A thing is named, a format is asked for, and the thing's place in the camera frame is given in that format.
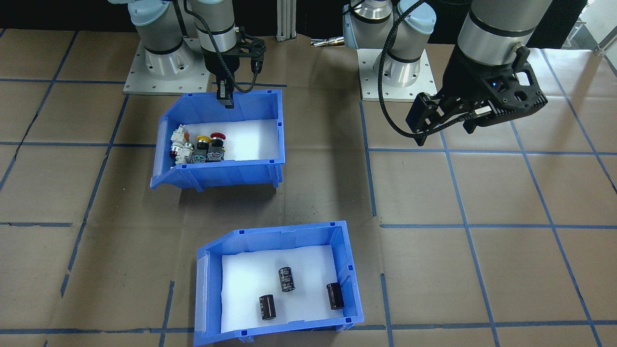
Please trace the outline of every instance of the plastic bin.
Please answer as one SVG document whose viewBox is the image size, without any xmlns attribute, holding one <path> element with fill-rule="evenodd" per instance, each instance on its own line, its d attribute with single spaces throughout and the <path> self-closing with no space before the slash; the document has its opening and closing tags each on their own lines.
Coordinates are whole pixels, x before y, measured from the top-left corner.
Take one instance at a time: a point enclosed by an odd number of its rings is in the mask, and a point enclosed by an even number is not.
<svg viewBox="0 0 617 347">
<path fill-rule="evenodd" d="M 259 183 L 278 187 L 285 163 L 281 90 L 236 93 L 234 101 L 235 108 L 226 109 L 216 93 L 184 94 L 160 117 L 151 188 L 163 183 L 197 191 Z M 197 135 L 224 133 L 225 160 L 175 165 L 170 137 L 180 124 L 186 125 L 193 143 Z"/>
<path fill-rule="evenodd" d="M 337 312 L 341 312 L 340 317 L 320 320 L 299 319 L 290 322 L 284 320 L 276 322 L 276 319 L 273 319 L 268 321 L 273 322 L 273 325 L 266 327 L 221 332 L 223 276 L 225 276 L 223 273 L 223 256 L 246 255 L 245 252 L 290 250 L 324 245 L 331 246 L 335 271 L 333 276 L 341 285 L 345 307 L 337 310 Z M 234 230 L 218 240 L 199 248 L 197 251 L 196 278 L 195 347 L 232 338 L 251 342 L 256 335 L 291 330 L 323 330 L 326 327 L 333 327 L 337 331 L 341 331 L 351 328 L 355 323 L 364 321 L 355 265 L 349 243 L 347 223 L 345 221 Z M 326 284 L 319 283 L 318 286 L 321 286 L 321 284 L 323 284 L 323 292 L 326 295 L 327 302 Z M 296 283 L 296 291 L 302 290 L 301 286 L 301 283 Z M 246 307 L 246 309 L 249 311 L 259 311 L 259 309 L 254 307 Z"/>
</svg>

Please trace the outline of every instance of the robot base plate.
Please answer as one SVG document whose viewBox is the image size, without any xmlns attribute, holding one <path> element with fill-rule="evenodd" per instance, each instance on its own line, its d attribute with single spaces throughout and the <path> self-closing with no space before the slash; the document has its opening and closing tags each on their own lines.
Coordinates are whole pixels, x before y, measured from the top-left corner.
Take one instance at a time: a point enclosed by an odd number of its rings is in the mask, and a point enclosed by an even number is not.
<svg viewBox="0 0 617 347">
<path fill-rule="evenodd" d="M 185 93 L 203 93 L 208 85 L 210 72 L 206 70 L 204 58 L 196 38 L 184 41 L 196 55 L 195 66 L 190 73 L 176 80 L 161 80 L 152 76 L 146 67 L 144 45 L 140 42 L 133 58 L 133 65 L 124 85 L 125 94 L 140 95 L 182 95 Z"/>
<path fill-rule="evenodd" d="M 381 53 L 381 49 L 358 49 L 358 68 L 360 70 L 360 89 L 362 100 L 379 101 L 377 94 L 377 76 L 373 72 L 373 64 Z M 416 82 L 408 87 L 393 87 L 383 85 L 385 101 L 411 102 L 420 92 L 437 94 L 437 86 L 433 79 L 431 65 L 428 62 L 426 51 L 420 57 L 420 72 Z"/>
</svg>

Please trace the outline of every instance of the electrolytic capacitor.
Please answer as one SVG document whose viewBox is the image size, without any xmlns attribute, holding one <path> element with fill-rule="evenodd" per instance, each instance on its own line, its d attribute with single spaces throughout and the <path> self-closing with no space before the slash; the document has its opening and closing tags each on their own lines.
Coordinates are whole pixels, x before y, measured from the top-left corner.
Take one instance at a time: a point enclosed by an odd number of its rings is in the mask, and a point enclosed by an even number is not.
<svg viewBox="0 0 617 347">
<path fill-rule="evenodd" d="M 281 281 L 281 290 L 283 292 L 296 289 L 294 286 L 294 277 L 291 275 L 290 267 L 282 267 L 278 271 L 278 279 Z"/>
<path fill-rule="evenodd" d="M 338 310 L 344 308 L 345 302 L 343 302 L 343 292 L 341 291 L 341 285 L 338 282 L 330 283 L 326 285 L 326 289 L 328 289 L 330 309 Z"/>
<path fill-rule="evenodd" d="M 274 296 L 272 294 L 259 297 L 259 308 L 262 312 L 263 320 L 276 318 L 276 309 L 274 307 Z"/>
</svg>

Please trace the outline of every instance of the blue tape line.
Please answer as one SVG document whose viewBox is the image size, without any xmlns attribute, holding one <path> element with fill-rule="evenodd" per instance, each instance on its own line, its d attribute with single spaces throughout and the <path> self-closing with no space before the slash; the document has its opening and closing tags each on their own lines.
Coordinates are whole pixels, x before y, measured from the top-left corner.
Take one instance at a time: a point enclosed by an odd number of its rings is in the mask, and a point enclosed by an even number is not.
<svg viewBox="0 0 617 347">
<path fill-rule="evenodd" d="M 92 194 L 90 194 L 90 200 L 88 201 L 88 207 L 86 208 L 86 212 L 83 216 L 83 221 L 81 223 L 81 227 L 79 233 L 77 234 L 77 239 L 75 240 L 75 245 L 73 246 L 73 252 L 71 253 L 71 258 L 68 261 L 68 272 L 73 270 L 73 265 L 75 264 L 75 258 L 77 257 L 77 249 L 79 248 L 79 244 L 81 243 L 81 237 L 83 236 L 83 231 L 86 228 L 86 223 L 88 221 L 88 216 L 90 215 L 90 210 L 92 209 L 92 205 L 94 204 L 94 199 L 96 197 L 96 192 L 99 190 L 99 185 L 101 184 L 101 179 L 103 178 L 103 172 L 105 171 L 105 166 L 107 166 L 107 160 L 109 159 L 109 153 L 111 152 L 112 145 L 114 143 L 116 134 L 118 133 L 118 128 L 120 127 L 120 122 L 122 121 L 122 117 L 124 115 L 124 111 L 126 109 L 126 104 L 128 102 L 128 95 L 124 97 L 124 102 L 122 103 L 122 107 L 120 108 L 120 114 L 118 115 L 118 120 L 114 126 L 114 131 L 112 132 L 112 136 L 109 139 L 109 143 L 107 145 L 107 151 L 105 153 L 105 158 L 101 163 L 101 168 L 99 169 L 99 175 L 96 177 L 96 181 L 94 182 L 94 188 L 92 189 Z"/>
<path fill-rule="evenodd" d="M 169 323 L 169 312 L 172 310 L 173 287 L 175 285 L 176 282 L 169 281 L 169 292 L 167 294 L 167 304 L 165 305 L 165 317 L 163 318 L 163 326 L 159 338 L 159 347 L 165 346 L 165 334 L 167 330 L 167 324 Z"/>
<path fill-rule="evenodd" d="M 0 329 L 0 335 L 58 335 L 58 334 L 122 334 L 122 333 L 152 333 L 150 328 L 137 328 L 131 330 L 83 330 L 76 328 L 51 328 L 51 329 Z"/>
<path fill-rule="evenodd" d="M 433 148 L 368 148 L 369 152 L 428 152 L 443 153 L 443 149 Z"/>
<path fill-rule="evenodd" d="M 392 336 L 392 321 L 390 320 L 390 304 L 387 299 L 386 275 L 381 274 L 381 294 L 384 298 L 384 311 L 386 313 L 386 331 L 388 347 L 394 347 L 394 337 Z"/>
<path fill-rule="evenodd" d="M 56 83 L 82 83 L 85 85 L 123 85 L 126 81 L 55 80 Z"/>
<path fill-rule="evenodd" d="M 491 304 L 489 302 L 489 296 L 486 293 L 486 287 L 484 286 L 484 279 L 482 278 L 482 272 L 480 271 L 480 263 L 478 262 L 478 255 L 476 254 L 476 248 L 473 245 L 473 238 L 469 230 L 467 223 L 467 216 L 465 215 L 465 208 L 463 207 L 463 200 L 461 198 L 460 191 L 458 190 L 457 177 L 454 174 L 454 166 L 450 158 L 450 152 L 448 151 L 448 145 L 445 142 L 444 132 L 439 132 L 441 136 L 441 142 L 444 145 L 445 158 L 448 162 L 448 168 L 450 169 L 450 176 L 452 176 L 452 184 L 454 185 L 454 192 L 457 195 L 458 208 L 463 218 L 463 225 L 465 226 L 465 233 L 467 235 L 467 242 L 469 242 L 469 248 L 471 250 L 471 257 L 473 258 L 473 264 L 476 268 L 476 274 L 478 275 L 478 282 L 480 284 L 480 290 L 482 291 L 482 298 L 484 299 L 484 305 L 486 307 L 486 313 L 489 316 L 489 323 L 491 324 L 491 331 L 493 333 L 493 340 L 495 341 L 495 347 L 500 347 L 499 336 L 497 336 L 497 327 L 495 326 L 495 319 L 493 318 L 493 312 L 491 311 Z"/>
<path fill-rule="evenodd" d="M 44 82 L 52 83 L 54 80 L 45 80 L 40 78 L 0 78 L 0 82 Z"/>
<path fill-rule="evenodd" d="M 382 228 L 396 229 L 396 228 L 427 228 L 427 229 L 445 229 L 445 228 L 464 228 L 463 224 L 380 224 Z"/>
<path fill-rule="evenodd" d="M 548 205 L 546 203 L 546 200 L 544 199 L 544 195 L 542 194 L 542 191 L 540 190 L 540 185 L 538 184 L 538 181 L 536 179 L 536 175 L 534 174 L 533 168 L 531 167 L 531 163 L 529 161 L 529 158 L 527 157 L 527 153 L 525 152 L 525 148 L 523 146 L 523 142 L 521 141 L 521 138 L 518 135 L 518 131 L 516 130 L 514 122 L 510 121 L 510 126 L 512 126 L 512 130 L 514 131 L 514 136 L 516 137 L 516 141 L 518 142 L 518 146 L 521 148 L 521 152 L 523 152 L 523 158 L 525 159 L 525 164 L 527 165 L 527 169 L 529 170 L 529 174 L 531 175 L 531 179 L 533 180 L 534 185 L 536 186 L 536 191 L 538 193 L 538 196 L 540 197 L 540 201 L 542 202 L 542 207 L 544 208 L 544 212 L 546 212 L 546 217 L 548 218 L 549 223 L 551 225 L 554 225 L 553 217 L 550 215 L 549 207 L 548 207 Z M 576 289 L 576 294 L 579 297 L 579 300 L 581 302 L 581 306 L 583 308 L 583 311 L 585 311 L 585 316 L 587 317 L 587 322 L 588 322 L 589 326 L 591 327 L 592 333 L 594 334 L 595 342 L 598 344 L 598 347 L 602 347 L 602 342 L 600 342 L 600 338 L 598 337 L 598 332 L 596 331 L 595 326 L 594 326 L 594 322 L 591 319 L 591 314 L 589 313 L 589 310 L 587 308 L 587 304 L 585 303 L 585 299 L 583 299 L 581 291 L 579 290 L 578 283 L 576 283 L 576 278 L 574 277 L 574 272 L 572 271 L 572 267 L 570 267 L 570 263 L 568 261 L 568 257 L 566 256 L 566 251 L 564 250 L 563 245 L 561 244 L 561 240 L 559 239 L 559 234 L 557 233 L 557 228 L 553 227 L 552 230 L 553 230 L 553 235 L 555 236 L 555 241 L 557 242 L 557 246 L 559 247 L 559 252 L 561 252 L 561 257 L 563 258 L 563 261 L 566 264 L 566 268 L 568 269 L 568 274 L 570 276 L 570 279 L 572 280 L 572 284 L 574 285 L 574 289 Z"/>
<path fill-rule="evenodd" d="M 0 78 L 0 82 L 82 83 L 85 85 L 123 85 L 126 81 L 45 80 L 40 78 Z"/>
<path fill-rule="evenodd" d="M 67 290 L 68 285 L 68 274 L 64 274 L 64 279 L 62 280 L 62 286 L 60 287 L 60 297 L 64 298 L 64 292 Z"/>
<path fill-rule="evenodd" d="M 107 147 L 109 143 L 84 143 L 84 142 L 16 142 L 16 141 L 0 141 L 0 144 L 6 145 L 22 145 L 22 146 L 74 146 L 74 147 Z M 112 147 L 139 147 L 139 148 L 156 148 L 154 143 L 114 143 Z"/>
<path fill-rule="evenodd" d="M 374 325 L 354 325 L 349 328 L 349 330 L 386 330 L 385 325 L 374 324 Z"/>
<path fill-rule="evenodd" d="M 594 320 L 595 325 L 617 325 L 617 320 Z"/>
<path fill-rule="evenodd" d="M 464 228 L 463 224 L 380 224 L 382 228 L 399 229 L 443 229 L 443 228 Z M 468 224 L 470 229 L 480 228 L 557 228 L 557 229 L 617 229 L 617 225 L 571 225 L 571 224 Z"/>
<path fill-rule="evenodd" d="M 13 170 L 13 166 L 15 165 L 16 158 L 17 158 L 17 152 L 15 152 L 15 155 L 13 155 L 13 159 L 10 160 L 9 166 L 6 168 L 6 171 L 4 172 L 4 176 L 2 176 L 2 180 L 0 181 L 0 190 L 2 190 L 2 188 L 4 187 L 4 184 L 6 183 L 6 180 L 9 178 L 9 174 L 11 170 Z"/>
<path fill-rule="evenodd" d="M 156 148 L 152 143 L 114 143 L 113 147 Z"/>
<path fill-rule="evenodd" d="M 427 329 L 474 329 L 490 328 L 491 323 L 452 323 L 452 324 L 396 324 L 393 330 L 427 330 Z"/>
<path fill-rule="evenodd" d="M 495 323 L 498 328 L 512 327 L 563 327 L 574 325 L 589 325 L 586 320 L 548 320 L 544 322 L 499 322 Z"/>
<path fill-rule="evenodd" d="M 368 153 L 368 135 L 366 134 L 366 121 L 364 119 L 364 106 L 360 103 L 360 120 L 362 121 L 362 135 L 364 136 L 364 155 L 366 156 L 366 172 L 368 174 L 368 192 L 371 196 L 371 210 L 373 217 L 377 216 L 377 204 L 375 203 L 375 188 L 373 186 L 373 171 L 371 170 L 371 157 Z"/>
<path fill-rule="evenodd" d="M 369 152 L 416 152 L 416 153 L 445 153 L 436 148 L 368 148 Z M 471 154 L 521 154 L 521 151 L 497 151 L 484 149 L 448 149 L 450 153 Z M 558 152 L 558 151 L 528 151 L 527 154 L 546 154 L 552 156 L 594 156 L 593 152 Z M 602 156 L 617 156 L 614 152 L 598 152 Z"/>
<path fill-rule="evenodd" d="M 22 146 L 73 146 L 73 147 L 107 147 L 109 143 L 83 142 L 24 142 Z"/>
<path fill-rule="evenodd" d="M 508 327 L 574 327 L 588 325 L 586 320 L 548 320 L 535 322 L 496 322 L 498 328 Z M 617 320 L 595 320 L 595 325 L 617 325 Z M 473 329 L 489 328 L 490 323 L 451 323 L 451 324 L 394 324 L 392 330 L 431 330 L 431 329 Z M 383 325 L 354 325 L 349 330 L 387 330 Z M 0 335 L 58 335 L 58 334 L 121 334 L 121 333 L 194 333 L 194 327 L 183 328 L 135 328 L 130 330 L 83 330 L 77 328 L 48 329 L 0 329 Z"/>
<path fill-rule="evenodd" d="M 78 33 L 78 31 L 76 31 L 73 34 L 73 38 L 71 39 L 71 42 L 68 44 L 67 51 L 64 53 L 64 57 L 62 57 L 62 61 L 60 62 L 60 66 L 58 67 L 58 70 L 56 71 L 56 74 L 54 75 L 54 81 L 58 79 L 58 75 L 60 75 L 60 70 L 62 70 L 62 67 L 64 66 L 64 63 L 66 63 L 66 61 L 67 61 L 68 53 L 71 51 L 71 48 L 73 48 L 73 43 L 75 43 L 75 39 L 77 38 L 77 33 Z"/>
<path fill-rule="evenodd" d="M 549 66 L 550 73 L 553 75 L 553 78 L 557 82 L 557 85 L 559 86 L 559 89 L 561 90 L 563 97 L 566 99 L 566 102 L 568 103 L 570 110 L 572 110 L 572 114 L 574 115 L 574 118 L 576 119 L 576 123 L 578 123 L 579 127 L 581 128 L 582 134 L 585 136 L 585 139 L 589 143 L 589 146 L 591 147 L 592 152 L 594 152 L 596 160 L 598 160 L 598 163 L 600 163 L 600 167 L 602 168 L 602 171 L 604 171 L 604 174 L 607 176 L 608 181 L 611 183 L 613 190 L 615 191 L 615 193 L 617 193 L 617 187 L 615 187 L 615 181 L 613 181 L 613 179 L 611 178 L 611 175 L 608 173 L 607 168 L 604 166 L 604 163 L 602 162 L 602 159 L 600 158 L 598 151 L 595 150 L 595 146 L 593 142 L 591 142 L 591 137 L 589 137 L 589 134 L 587 134 L 585 127 L 583 127 L 581 119 L 579 118 L 578 113 L 574 109 L 574 105 L 572 105 L 570 98 L 566 94 L 566 90 L 563 88 L 563 85 L 561 85 L 561 81 L 559 81 L 559 78 L 557 77 L 557 74 L 555 73 L 553 66 L 550 65 L 550 62 L 549 62 L 548 57 L 546 56 L 546 53 L 544 52 L 544 50 L 540 50 L 540 53 L 542 53 L 542 57 L 544 58 L 544 61 L 546 61 L 546 64 Z"/>
<path fill-rule="evenodd" d="M 195 332 L 195 328 L 194 327 L 190 327 L 190 328 L 168 328 L 165 330 L 165 333 L 170 334 L 170 333 L 194 333 Z"/>
<path fill-rule="evenodd" d="M 0 225 L 10 227 L 47 227 L 47 228 L 70 228 L 72 223 L 47 223 L 47 222 L 0 222 Z"/>
<path fill-rule="evenodd" d="M 26 139 L 26 136 L 28 136 L 28 133 L 30 132 L 30 129 L 32 128 L 32 125 L 35 123 L 36 119 L 38 118 L 39 114 L 41 113 L 41 109 L 43 109 L 43 105 L 45 105 L 45 101 L 47 101 L 47 98 L 49 97 L 49 94 L 51 93 L 51 88 L 53 86 L 54 86 L 53 83 L 49 84 L 49 87 L 47 88 L 47 91 L 45 92 L 45 95 L 43 96 L 43 100 L 41 100 L 41 104 L 39 105 L 38 109 L 36 110 L 35 116 L 32 118 L 32 121 L 30 122 L 30 124 L 28 124 L 28 128 L 26 128 L 26 132 L 23 134 L 22 140 L 20 141 L 19 145 L 17 146 L 17 149 L 15 149 L 15 154 L 13 155 L 13 159 L 11 159 L 9 167 L 4 172 L 4 176 L 2 177 L 2 181 L 0 181 L 0 190 L 2 190 L 2 188 L 4 187 L 4 184 L 6 183 L 6 180 L 9 178 L 9 174 L 13 170 L 13 166 L 15 165 L 15 162 L 17 160 L 17 154 L 19 153 L 19 149 L 22 147 L 23 141 Z"/>
</svg>

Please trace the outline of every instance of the black background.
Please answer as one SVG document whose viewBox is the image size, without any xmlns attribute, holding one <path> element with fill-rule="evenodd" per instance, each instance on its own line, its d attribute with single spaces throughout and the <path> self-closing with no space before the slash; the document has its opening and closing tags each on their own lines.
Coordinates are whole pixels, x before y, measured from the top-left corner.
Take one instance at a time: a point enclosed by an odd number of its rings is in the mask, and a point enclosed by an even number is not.
<svg viewBox="0 0 617 347">
<path fill-rule="evenodd" d="M 471 0 L 427 2 L 437 12 L 429 43 L 456 43 Z M 528 46 L 561 48 L 586 2 L 553 0 Z M 311 38 L 341 36 L 346 3 L 349 0 L 297 0 L 296 31 Z M 0 28 L 135 32 L 126 5 L 106 0 L 0 0 L 0 4 Z M 276 0 L 234 0 L 234 14 L 236 25 L 244 26 L 247 33 L 276 35 Z"/>
</svg>

